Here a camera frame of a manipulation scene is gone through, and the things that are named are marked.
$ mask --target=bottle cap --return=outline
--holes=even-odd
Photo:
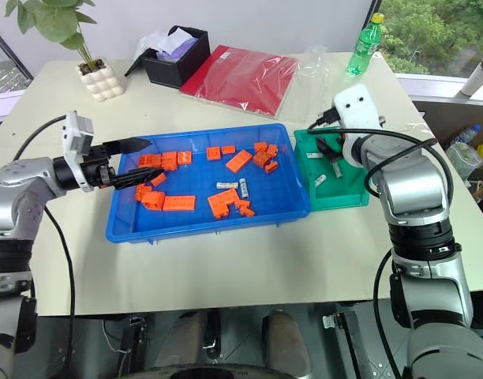
[[[373,17],[371,17],[371,21],[375,24],[381,24],[384,20],[384,15],[382,13],[374,13]]]

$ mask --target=blue plastic tray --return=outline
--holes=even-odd
[[[134,200],[135,187],[114,191],[107,224],[107,239],[112,242],[153,242],[165,238],[197,235],[295,221],[310,213],[310,203],[301,184],[298,165],[281,124],[243,126],[188,133],[157,134],[142,137],[152,141],[145,150],[121,157],[119,174],[137,167],[142,154],[192,151],[193,163],[167,171],[167,180],[156,190],[169,196],[196,195],[196,210],[191,212],[148,211]],[[270,175],[247,163],[237,174],[226,168],[234,156],[225,155],[221,160],[207,161],[206,148],[233,144],[237,152],[242,149],[254,153],[254,142],[277,144],[276,160],[279,168]],[[216,220],[207,197],[222,192],[217,182],[236,182],[246,178],[249,188],[250,208],[254,217],[244,217],[230,206],[227,218]]]

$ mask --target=green plastic bottle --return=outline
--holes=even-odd
[[[346,68],[349,73],[360,75],[368,69],[369,61],[378,45],[380,45],[380,24],[382,24],[383,20],[384,15],[382,13],[375,13],[369,25],[362,29],[358,43],[355,46],[355,52]]]

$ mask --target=potted plant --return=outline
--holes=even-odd
[[[49,41],[78,51],[84,59],[77,67],[80,79],[94,99],[103,101],[121,95],[124,89],[108,63],[93,59],[85,44],[81,23],[96,24],[96,21],[79,11],[83,4],[95,6],[92,0],[8,0],[5,16],[17,8],[17,23],[22,34],[36,27]]]

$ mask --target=white table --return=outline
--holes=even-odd
[[[386,117],[387,129],[409,130],[408,134],[421,139],[430,136],[381,57],[375,57],[368,72],[355,79],[344,74],[349,57],[348,53],[327,55],[328,103],[335,93],[361,81]],[[120,74],[128,66],[129,61],[114,62]],[[274,122],[186,98],[177,90],[149,83],[143,71],[129,77],[123,96],[97,103],[78,80],[74,62],[51,62],[0,127],[0,166],[12,159],[35,128],[73,109],[94,122],[95,144],[145,134]],[[292,136],[294,129],[306,126],[289,124],[287,129]],[[23,157],[60,156],[60,133],[59,126],[52,126]],[[464,250],[470,289],[483,290],[483,215],[455,172],[454,179],[451,222]],[[77,314],[371,298],[376,268],[391,246],[375,198],[367,207],[314,212],[281,227],[174,238],[155,245],[115,245],[105,239],[112,191],[75,190],[49,203],[71,250]],[[31,266],[39,314],[67,314],[66,260],[46,217]],[[380,293],[388,295],[386,276]]]

